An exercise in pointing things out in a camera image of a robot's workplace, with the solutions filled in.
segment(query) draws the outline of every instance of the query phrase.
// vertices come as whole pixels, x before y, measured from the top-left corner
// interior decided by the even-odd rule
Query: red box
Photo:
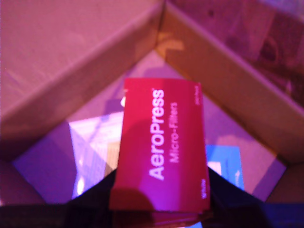
[[[201,85],[130,78],[110,209],[201,214],[210,207]]]

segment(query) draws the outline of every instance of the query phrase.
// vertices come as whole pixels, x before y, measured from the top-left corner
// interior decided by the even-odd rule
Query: cardboard wall
[[[157,50],[183,75],[226,107],[255,137],[288,162],[304,161],[304,110],[167,3]]]
[[[2,3],[1,159],[16,158],[155,46],[163,1],[100,3]]]
[[[304,163],[288,167],[271,192],[269,203],[304,203]]]

